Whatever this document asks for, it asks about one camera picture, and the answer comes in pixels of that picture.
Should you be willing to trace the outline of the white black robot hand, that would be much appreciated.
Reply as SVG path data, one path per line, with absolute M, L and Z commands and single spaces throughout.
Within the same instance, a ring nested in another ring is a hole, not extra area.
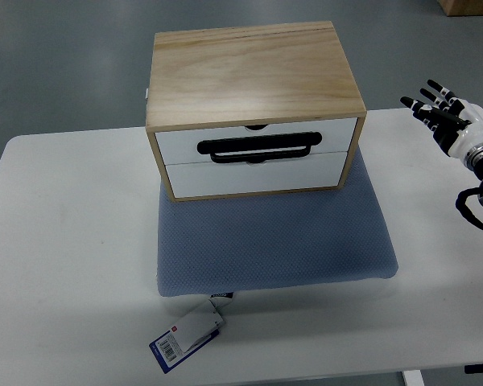
M 429 128 L 436 144 L 447 156 L 458 158 L 467 168 L 473 169 L 483 159 L 483 114 L 436 81 L 429 80 L 427 85 L 430 88 L 422 88 L 420 93 L 429 102 L 403 96 L 401 103 Z

